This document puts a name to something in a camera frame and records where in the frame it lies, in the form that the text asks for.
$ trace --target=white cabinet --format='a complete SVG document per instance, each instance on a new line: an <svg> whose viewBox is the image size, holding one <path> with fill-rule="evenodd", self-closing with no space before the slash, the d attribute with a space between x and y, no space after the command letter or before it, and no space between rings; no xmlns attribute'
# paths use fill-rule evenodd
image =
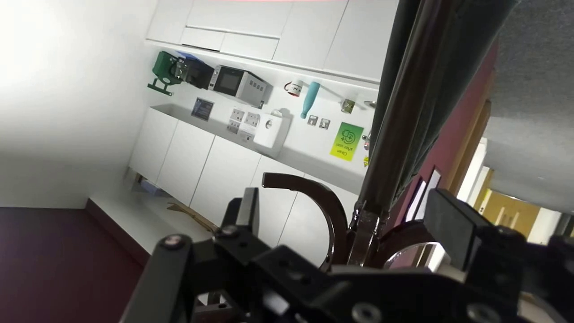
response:
<svg viewBox="0 0 574 323"><path fill-rule="evenodd" d="M146 37L164 43L179 43L191 3L193 0L159 0L146 30Z"/></svg>
<svg viewBox="0 0 574 323"><path fill-rule="evenodd" d="M349 0L324 70L380 80L398 0Z"/></svg>
<svg viewBox="0 0 574 323"><path fill-rule="evenodd" d="M295 176L301 176L301 172L265 156L261 156L254 170L251 186L259 188L258 190L258 213L259 213L258 238L268 246L276 246L297 194L294 190L285 190L285 188L263 188L261 186L263 172L281 172L281 174L295 174Z"/></svg>
<svg viewBox="0 0 574 323"><path fill-rule="evenodd" d="M186 18L188 27L227 30L233 10L231 0L195 0Z"/></svg>
<svg viewBox="0 0 574 323"><path fill-rule="evenodd" d="M274 61L320 68L347 0L294 2Z"/></svg>
<svg viewBox="0 0 574 323"><path fill-rule="evenodd" d="M182 204L190 204L191 201L213 138L211 133L177 122L157 185Z"/></svg>
<svg viewBox="0 0 574 323"><path fill-rule="evenodd" d="M258 159L258 152L215 138L190 206L220 226L227 202L251 185Z"/></svg>
<svg viewBox="0 0 574 323"><path fill-rule="evenodd" d="M268 61L274 54L276 45L277 39L274 37L225 34L220 52Z"/></svg>
<svg viewBox="0 0 574 323"><path fill-rule="evenodd" d="M277 37L283 32L290 0L281 2L236 2L229 3L229 28L240 34Z"/></svg>
<svg viewBox="0 0 574 323"><path fill-rule="evenodd" d="M175 118L157 109L148 107L145 113L138 140L130 152L129 167L150 183L157 181L175 124Z"/></svg>
<svg viewBox="0 0 574 323"><path fill-rule="evenodd" d="M186 27L181 34L181 45L220 50L225 32Z"/></svg>
<svg viewBox="0 0 574 323"><path fill-rule="evenodd" d="M351 210L356 201L356 195L333 185L326 185L326 186L337 194L338 201L342 202L346 222L347 222L351 217ZM292 210L288 213L288 220L285 224L279 244L286 244L288 247L292 247L294 251L297 251L315 265L322 264L328 249L326 219L319 210L319 206L304 194L297 194L292 204Z"/></svg>
<svg viewBox="0 0 574 323"><path fill-rule="evenodd" d="M290 0L283 2L238 2L238 0L195 0L188 27L229 30L277 37L286 21Z"/></svg>

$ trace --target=wall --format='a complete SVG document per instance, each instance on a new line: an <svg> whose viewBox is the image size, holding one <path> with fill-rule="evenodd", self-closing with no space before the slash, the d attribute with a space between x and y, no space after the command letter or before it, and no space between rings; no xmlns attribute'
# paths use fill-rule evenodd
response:
<svg viewBox="0 0 574 323"><path fill-rule="evenodd" d="M487 188L491 177L491 168L482 165L477 181L471 186L469 197L468 197L468 204L473 206L475 210L478 210L480 201L484 199L482 190Z"/></svg>
<svg viewBox="0 0 574 323"><path fill-rule="evenodd" d="M538 217L532 224L532 229L527 235L527 242L546 244L548 238L554 235L559 217L561 217L559 211L539 208Z"/></svg>
<svg viewBox="0 0 574 323"><path fill-rule="evenodd" d="M500 192L491 192L482 215L493 224L509 226L523 237L529 237L538 211L539 206L536 204Z"/></svg>
<svg viewBox="0 0 574 323"><path fill-rule="evenodd" d="M143 118L155 0L0 0L0 204L84 206Z"/></svg>
<svg viewBox="0 0 574 323"><path fill-rule="evenodd" d="M200 97L215 104L209 120L216 120L216 122L227 122L233 109L243 109L249 113L270 113L274 109L286 109L292 115L292 125L277 159L299 170L304 170L312 176L317 176L324 181L329 181L337 186L342 186L349 192L355 192L355 194L358 192L364 172L365 172L365 167L362 163L362 158L365 156L365 149L362 149L362 141L358 141L358 149L351 161L333 158L329 154L329 149L337 136L340 122L360 125L364 127L364 134L369 133L371 120L372 120L372 107L367 107L364 100L376 100L376 91L378 91L376 84L372 82L356 84L353 80L342 80L338 77L329 77L324 73L283 68L268 63L258 63L252 59L231 57L231 55L204 52L197 48L161 45L161 46L155 46L154 50L155 52L168 50L172 54L175 54L177 50L184 50L202 59L209 66L229 64L234 68L243 68L265 79L274 88L268 102L261 109L256 109L249 104L243 104L222 93L197 89L195 86L190 86L190 84L170 86L170 91L173 91L172 97L148 91L148 102L152 106L173 102L177 106L184 106L191 109L195 98ZM320 82L320 89L308 115L328 118L329 120L328 129L320 129L319 125L308 125L306 118L301 118L301 107L306 95L306 86L303 86L303 91L299 97L292 97L286 91L283 91L283 84L288 80L303 80L304 84L308 84L310 80ZM340 113L340 102L344 98L351 98L356 102L353 107L353 113L349 115Z"/></svg>
<svg viewBox="0 0 574 323"><path fill-rule="evenodd" d="M141 274L87 213L0 208L0 321L118 321Z"/></svg>
<svg viewBox="0 0 574 323"><path fill-rule="evenodd" d="M487 82L493 75L494 66L494 48L486 54L478 70L475 71L471 82L466 86L464 93L460 95L457 106L453 107L451 115L444 122L433 147L428 150L425 161L421 163L417 176L423 181L430 179L432 168L437 168L439 174L446 176L455 161L457 150L464 140L464 133L468 124L471 122L473 113L480 107L480 100L484 98L484 91L487 89ZM392 222L399 224L407 213L408 201L412 199L416 190L416 183L412 183L403 197L403 202L394 210Z"/></svg>
<svg viewBox="0 0 574 323"><path fill-rule="evenodd" d="M466 168L462 185L460 185L459 192L455 194L457 199L466 201L468 204L473 204L473 201L471 201L473 186L477 183L482 183L480 181L480 174L482 174L482 163L484 163L484 158L486 158L486 147L487 147L487 140L480 138L480 143L475 149L475 152L471 156L471 161L469 161L469 165Z"/></svg>

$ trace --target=black metal bar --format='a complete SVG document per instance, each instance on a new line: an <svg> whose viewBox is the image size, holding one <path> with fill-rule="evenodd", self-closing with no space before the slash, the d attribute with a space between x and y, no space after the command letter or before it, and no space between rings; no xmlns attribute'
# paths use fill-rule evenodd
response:
<svg viewBox="0 0 574 323"><path fill-rule="evenodd" d="M258 188L245 188L236 213L236 226L245 226L258 235Z"/></svg>
<svg viewBox="0 0 574 323"><path fill-rule="evenodd" d="M179 323L191 316L193 296L182 285L193 260L191 238L168 235L157 242L127 303L121 323Z"/></svg>
<svg viewBox="0 0 574 323"><path fill-rule="evenodd" d="M240 197L234 197L227 202L225 213L224 213L218 228L234 226L236 217L238 217L240 201L242 201Z"/></svg>
<svg viewBox="0 0 574 323"><path fill-rule="evenodd" d="M376 235L378 220L376 213L356 208L347 233L347 264L364 265L369 255L369 246Z"/></svg>
<svg viewBox="0 0 574 323"><path fill-rule="evenodd" d="M378 86L374 116L372 116L371 145L369 145L371 154L372 154L374 141L378 138L378 131L380 131L378 125L381 124L383 113L387 111L387 102L389 102L392 86L396 82L399 61L403 57L419 2L421 0L399 0L396 7L392 32L389 37L389 46L383 59L383 68L381 68L381 77Z"/></svg>
<svg viewBox="0 0 574 323"><path fill-rule="evenodd" d="M378 131L371 167L356 202L365 215L389 215L396 194L423 161L514 5L516 0L419 3L383 118L378 116L372 124ZM380 91L389 89L385 80L381 79Z"/></svg>

